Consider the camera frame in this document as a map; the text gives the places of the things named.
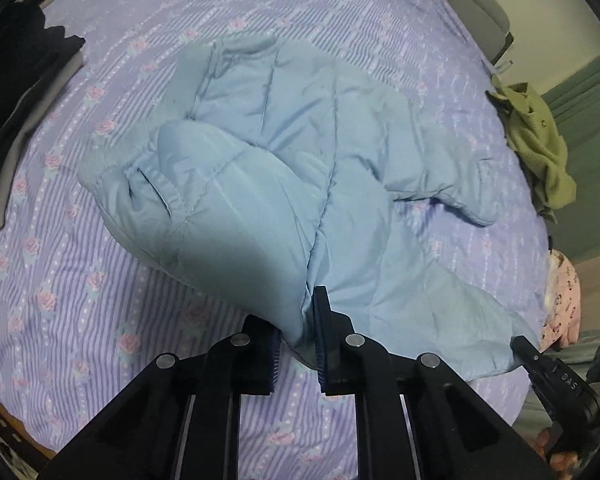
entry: pink garment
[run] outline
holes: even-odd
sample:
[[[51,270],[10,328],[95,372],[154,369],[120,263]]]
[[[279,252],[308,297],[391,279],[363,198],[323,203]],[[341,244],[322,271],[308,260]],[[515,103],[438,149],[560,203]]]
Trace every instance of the pink garment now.
[[[547,319],[542,327],[540,350],[559,341],[564,348],[578,341],[580,334],[580,281],[573,264],[560,251],[550,253],[544,306]]]

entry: green curtain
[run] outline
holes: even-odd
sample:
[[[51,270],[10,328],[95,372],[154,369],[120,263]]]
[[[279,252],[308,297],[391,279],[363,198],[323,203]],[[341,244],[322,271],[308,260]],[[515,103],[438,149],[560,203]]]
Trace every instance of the green curtain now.
[[[574,262],[600,255],[600,57],[548,91],[544,100],[569,148],[577,199],[549,226],[554,246]]]

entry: wooden floor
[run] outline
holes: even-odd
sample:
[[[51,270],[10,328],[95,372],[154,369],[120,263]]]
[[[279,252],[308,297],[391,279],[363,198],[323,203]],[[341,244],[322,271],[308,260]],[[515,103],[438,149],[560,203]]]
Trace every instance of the wooden floor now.
[[[13,416],[11,416],[7,410],[4,409],[4,406],[0,404],[0,413],[2,414],[2,416],[4,417],[4,419],[11,424],[16,431],[20,434],[20,436],[26,438],[30,443],[33,444],[33,446],[35,446],[42,454],[44,454],[46,457],[48,458],[53,458],[56,454],[51,451],[50,449],[47,449],[46,447],[42,447],[40,446],[40,444],[38,444],[35,440],[33,440],[29,434],[27,433],[27,431],[25,431],[24,429],[24,425],[17,419],[14,418]]]

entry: silver screw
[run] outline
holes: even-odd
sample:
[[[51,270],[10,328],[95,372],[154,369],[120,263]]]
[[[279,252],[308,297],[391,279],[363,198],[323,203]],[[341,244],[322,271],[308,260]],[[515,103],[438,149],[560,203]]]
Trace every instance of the silver screw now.
[[[440,358],[435,354],[427,353],[420,356],[420,362],[427,368],[437,368],[440,364]]]
[[[159,355],[155,360],[155,365],[162,370],[166,370],[167,368],[171,368],[174,364],[176,364],[176,358],[171,354],[162,354]]]
[[[362,346],[365,343],[365,337],[360,334],[349,334],[344,338],[349,346]]]
[[[231,336],[231,344],[234,346],[245,346],[248,345],[249,342],[251,341],[251,338],[243,333],[237,333],[237,334],[233,334]]]

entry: bed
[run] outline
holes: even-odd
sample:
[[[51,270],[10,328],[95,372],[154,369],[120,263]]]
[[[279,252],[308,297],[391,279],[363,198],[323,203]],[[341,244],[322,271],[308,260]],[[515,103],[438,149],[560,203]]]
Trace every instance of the bed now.
[[[159,101],[185,44],[227,32],[309,41],[495,158],[505,205],[495,225],[433,201],[396,208],[427,251],[539,332],[544,223],[485,98],[492,67],[448,0],[55,0],[45,13],[86,39],[86,61],[31,139],[0,231],[0,401],[38,443],[61,449],[157,354],[205,352],[244,319],[126,253],[75,176],[87,150]],[[528,379],[519,369],[472,386],[513,423]],[[275,394],[243,401],[240,477],[355,474],[352,399],[322,396],[316,373],[283,349]]]

